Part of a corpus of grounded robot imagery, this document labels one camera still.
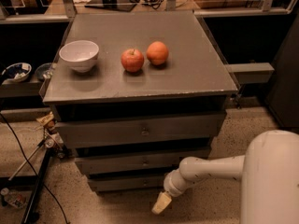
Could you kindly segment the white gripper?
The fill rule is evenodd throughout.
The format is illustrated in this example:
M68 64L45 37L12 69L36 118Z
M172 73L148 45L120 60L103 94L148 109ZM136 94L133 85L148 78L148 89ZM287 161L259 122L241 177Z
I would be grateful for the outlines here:
M183 194L190 185L191 182L182 176L179 169L168 173L164 179L164 191L159 193L151 212L155 215L160 215L172 202L172 197L178 197Z

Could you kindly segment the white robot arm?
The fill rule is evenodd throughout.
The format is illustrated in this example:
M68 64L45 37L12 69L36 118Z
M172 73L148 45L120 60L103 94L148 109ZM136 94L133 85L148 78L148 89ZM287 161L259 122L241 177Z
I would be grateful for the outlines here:
M174 197L205 178L241 182L240 224L299 224L299 134L273 130L259 134L245 154L229 158L183 159L164 179L152 207L163 212Z

